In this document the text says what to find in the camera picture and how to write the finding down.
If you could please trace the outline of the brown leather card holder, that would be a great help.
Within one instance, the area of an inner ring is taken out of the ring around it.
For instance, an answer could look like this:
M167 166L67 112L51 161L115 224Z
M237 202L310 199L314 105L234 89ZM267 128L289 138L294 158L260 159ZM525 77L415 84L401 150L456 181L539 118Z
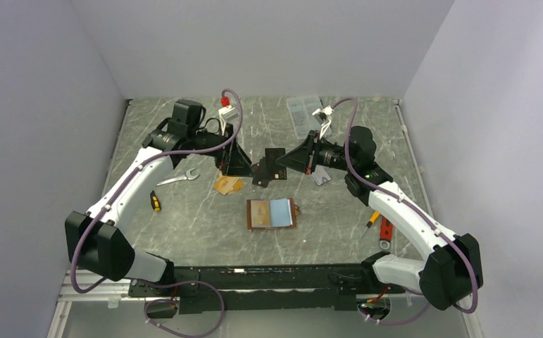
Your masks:
M282 228L294 228L297 226L297 217L300 215L300 207L295 204L293 198L272 199L270 205L270 227L251 226L251 201L262 199L248 199L246 201L246 228L248 230L277 230Z

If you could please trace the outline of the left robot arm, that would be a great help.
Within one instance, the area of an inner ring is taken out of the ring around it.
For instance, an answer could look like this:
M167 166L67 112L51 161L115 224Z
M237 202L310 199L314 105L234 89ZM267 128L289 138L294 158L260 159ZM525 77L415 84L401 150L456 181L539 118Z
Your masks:
M159 296L173 290L173 262L135 249L125 234L156 184L192 154L213 157L226 176L250 173L251 161L237 143L242 107L229 105L226 96L222 101L221 112L234 111L237 120L223 123L219 132L206 130L206 110L201 104L176 101L172 115L146 136L131 166L110 190L85 212L73 211L65 219L71 273L82 268L112 281L146 280L147 287Z

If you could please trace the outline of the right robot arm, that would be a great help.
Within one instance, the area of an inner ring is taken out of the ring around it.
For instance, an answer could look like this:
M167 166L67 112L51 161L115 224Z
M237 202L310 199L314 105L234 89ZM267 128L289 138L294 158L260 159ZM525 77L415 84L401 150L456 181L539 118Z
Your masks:
M388 284L422 294L434 308L446 310L470 296L472 313L483 285L480 246L471 234L458 235L419 208L375 160L376 143L367 127L355 126L342 145L311 130L295 149L276 159L278 165L310 175L318 166L345 171L352 196L377 211L420 254L419 260L386 250L362 262L361 284L378 292Z

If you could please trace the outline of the gold card stack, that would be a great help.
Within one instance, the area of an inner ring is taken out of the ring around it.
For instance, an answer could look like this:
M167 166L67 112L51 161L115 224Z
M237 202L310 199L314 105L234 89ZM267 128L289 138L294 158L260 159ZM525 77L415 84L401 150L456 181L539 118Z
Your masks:
M218 193L226 196L234 194L241 190L244 186L243 181L239 177L230 177L220 175L213 186L213 189Z

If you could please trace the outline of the black card stack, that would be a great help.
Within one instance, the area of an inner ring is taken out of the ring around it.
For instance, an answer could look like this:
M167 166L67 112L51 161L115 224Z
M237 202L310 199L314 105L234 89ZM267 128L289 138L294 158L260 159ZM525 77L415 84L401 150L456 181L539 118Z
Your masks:
M286 180L287 168L276 163L275 159L263 157L251 166L254 174L251 183L259 187L267 187L273 180Z

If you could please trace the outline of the clear plastic screw box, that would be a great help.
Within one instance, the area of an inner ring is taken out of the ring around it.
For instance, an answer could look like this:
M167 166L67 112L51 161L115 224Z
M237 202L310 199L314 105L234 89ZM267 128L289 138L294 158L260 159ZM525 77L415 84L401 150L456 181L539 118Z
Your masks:
M310 130L321 129L321 120L313 116L312 112L322 109L322 103L319 96L296 96L286 99L297 139L305 139Z

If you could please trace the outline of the silver open-end wrench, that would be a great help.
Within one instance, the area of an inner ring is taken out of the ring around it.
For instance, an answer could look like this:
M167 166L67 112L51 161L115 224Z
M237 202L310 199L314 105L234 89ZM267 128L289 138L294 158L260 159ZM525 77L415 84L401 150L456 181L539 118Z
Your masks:
M199 176L200 176L200 174L198 174L196 169L191 168L191 169L187 170L185 173L183 173L181 175L178 175L178 176L175 176L175 177L168 178L168 179L165 179L163 181L160 181L159 183L156 184L156 186L160 187L160 186L163 186L163 185L166 185L166 184L171 184L171 183L175 183L175 182L179 182L179 181L195 180Z

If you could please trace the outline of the yellow black screwdriver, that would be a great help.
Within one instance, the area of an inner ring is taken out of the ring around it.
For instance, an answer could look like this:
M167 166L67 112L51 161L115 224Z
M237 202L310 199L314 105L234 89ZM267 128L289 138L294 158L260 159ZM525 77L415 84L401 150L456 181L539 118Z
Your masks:
M151 208L155 212L161 211L161 202L159 201L159 198L157 197L154 190L152 190L149 194L150 196L150 204Z

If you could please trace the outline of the orange handled tool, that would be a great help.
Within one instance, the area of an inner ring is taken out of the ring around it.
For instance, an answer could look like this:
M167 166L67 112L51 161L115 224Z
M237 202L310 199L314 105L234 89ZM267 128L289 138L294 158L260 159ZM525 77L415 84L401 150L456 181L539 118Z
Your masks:
M379 225L379 247L382 251L389 251L392 244L393 224L378 211L374 211L369 221L366 223L366 229L369 230L372 226Z

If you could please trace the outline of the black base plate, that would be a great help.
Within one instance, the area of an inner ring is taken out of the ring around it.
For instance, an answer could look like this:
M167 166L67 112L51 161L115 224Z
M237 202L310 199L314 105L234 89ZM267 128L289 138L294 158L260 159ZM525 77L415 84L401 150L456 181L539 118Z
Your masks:
M132 298L176 296L181 314L228 311L331 308L355 311L367 299L404 293L385 285L360 263L176 267L178 287L157 289L133 280Z

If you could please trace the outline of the aluminium frame rail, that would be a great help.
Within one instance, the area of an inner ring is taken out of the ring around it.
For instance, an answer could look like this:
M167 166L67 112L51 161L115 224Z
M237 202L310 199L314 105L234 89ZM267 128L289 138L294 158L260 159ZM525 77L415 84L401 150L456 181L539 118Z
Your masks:
M78 270L76 272L76 277L78 286L85 289L86 292L84 294L76 292L73 288L70 276L67 275L65 277L58 296L56 312L54 313L54 318L49 329L49 337L63 336L65 324L68 321L68 315L74 302L103 301L108 304L109 308L116 308L121 301L138 301L149 307L147 313L151 318L171 318L174 313L180 313L179 301L174 295L150 299L130 297L128 295L128 290L132 281L136 279L122 279L119 281L103 280L100 276L87 270ZM403 296L407 304L411 305L412 298L420 295L418 292L403 290L403 294L393 294L387 299L376 296L374 298L376 300L375 305L380 306L382 309L386 309L387 302L398 296Z

